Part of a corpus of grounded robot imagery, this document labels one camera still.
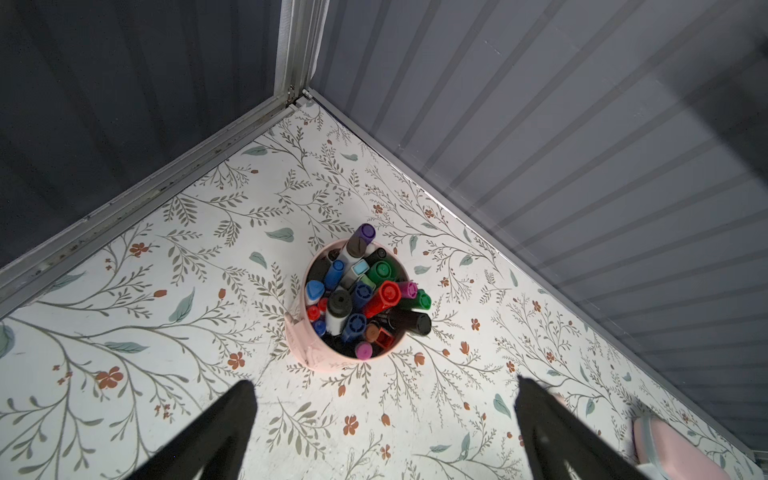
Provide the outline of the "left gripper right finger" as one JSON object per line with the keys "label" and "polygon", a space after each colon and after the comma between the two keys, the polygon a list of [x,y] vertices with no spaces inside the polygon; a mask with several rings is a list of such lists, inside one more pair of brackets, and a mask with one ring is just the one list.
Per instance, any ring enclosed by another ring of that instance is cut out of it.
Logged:
{"label": "left gripper right finger", "polygon": [[646,476],[536,381],[520,376],[514,410],[535,479],[636,479]]}

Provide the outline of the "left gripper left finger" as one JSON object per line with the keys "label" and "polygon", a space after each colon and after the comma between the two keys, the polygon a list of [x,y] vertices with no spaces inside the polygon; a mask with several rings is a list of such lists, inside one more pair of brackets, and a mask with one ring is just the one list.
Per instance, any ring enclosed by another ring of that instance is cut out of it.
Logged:
{"label": "left gripper left finger", "polygon": [[234,384],[132,479],[236,479],[257,414],[254,385]]}

